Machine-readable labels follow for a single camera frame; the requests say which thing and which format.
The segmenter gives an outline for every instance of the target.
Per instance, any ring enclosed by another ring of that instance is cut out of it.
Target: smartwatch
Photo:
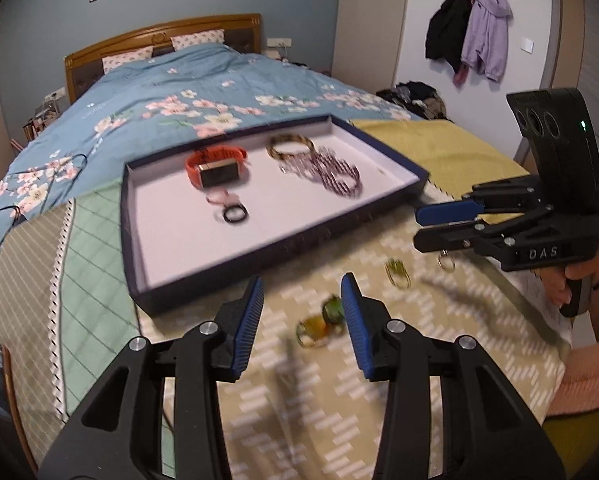
[[[186,159],[186,173],[197,189],[210,189],[240,180],[246,168],[246,150],[220,144],[193,152]]]

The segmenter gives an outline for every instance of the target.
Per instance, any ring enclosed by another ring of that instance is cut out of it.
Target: orange watch strap
[[[186,173],[193,186],[198,189],[202,188],[199,169],[200,165],[216,162],[218,160],[225,160],[227,158],[234,158],[238,162],[240,168],[242,168],[244,166],[244,161],[248,158],[248,153],[244,148],[240,148],[239,146],[229,146],[227,144],[219,144],[217,146],[211,146],[193,152],[191,156],[186,159]]]

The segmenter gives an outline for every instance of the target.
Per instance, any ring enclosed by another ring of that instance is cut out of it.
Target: bed
[[[217,28],[225,30],[225,44],[180,52],[171,46],[173,36]],[[151,59],[104,75],[102,57],[145,46],[154,48]],[[0,181],[0,243],[14,224],[119,178],[127,160],[195,138],[311,114],[410,118],[376,96],[259,50],[260,16],[238,14],[147,27],[68,56],[72,106]]]
[[[0,182],[0,343],[12,356],[22,428],[38,463],[129,338],[181,336],[240,293],[236,284],[158,319],[132,303],[119,247],[125,161],[241,126],[333,114],[430,170],[425,200],[450,200],[467,186],[521,171],[451,123],[408,121],[403,109],[373,95],[260,56],[259,27],[256,14],[195,18],[130,32],[68,56],[71,108]],[[179,52],[169,47],[172,36],[214,28],[225,29],[227,44]],[[151,59],[103,74],[103,56],[148,45],[156,48]],[[234,478],[370,476],[385,388],[360,379],[348,338],[311,353],[294,346],[292,336],[294,324],[319,311],[347,270],[356,272],[365,294],[385,301],[394,316],[426,335],[480,338],[543,420],[563,375],[569,332],[542,311],[541,286],[530,273],[505,278],[470,258],[459,258],[457,272],[441,276],[435,255],[414,250],[416,229],[411,207],[404,206],[265,273],[267,302],[252,363],[243,381],[220,388]],[[387,283],[388,257],[416,269],[413,290]],[[172,403],[169,384],[163,470],[171,476]],[[433,392],[438,433],[432,473],[441,460],[440,409],[439,393]]]

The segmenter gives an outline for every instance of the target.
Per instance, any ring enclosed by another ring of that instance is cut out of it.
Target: display tray
[[[279,134],[308,137],[355,165],[361,194],[340,197],[282,173],[266,150]],[[192,152],[215,144],[248,151],[248,175],[226,186],[248,210],[240,224],[227,223],[184,169]],[[428,172],[401,153],[330,116],[235,130],[129,162],[120,205],[129,294],[149,316],[162,314],[416,198],[427,179]]]

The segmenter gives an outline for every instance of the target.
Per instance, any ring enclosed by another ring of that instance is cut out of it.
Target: patterned tablecloth
[[[238,284],[157,319],[136,309],[121,273],[119,189],[116,184],[23,224],[0,254],[0,343],[12,354],[22,423],[38,462],[130,336],[141,332],[152,342],[182,336],[243,293],[245,284]],[[444,199],[431,185],[426,193]],[[436,254],[414,249],[416,230],[412,209],[403,206],[263,274],[266,302],[249,367],[238,383],[219,385],[236,480],[371,477],[387,385],[364,381],[347,335],[319,349],[300,348],[294,336],[300,319],[338,293],[346,272],[355,273],[366,296],[382,300],[393,317],[424,335],[475,336],[537,419],[545,418],[569,346],[563,324],[531,305],[541,308],[541,286],[529,272],[504,276],[483,258],[465,255],[455,257],[457,269],[447,274]],[[404,262],[412,288],[390,285],[389,258]],[[431,474],[438,474],[436,381],[431,398]],[[169,383],[167,418],[173,399]],[[173,475],[167,424],[163,462]]]

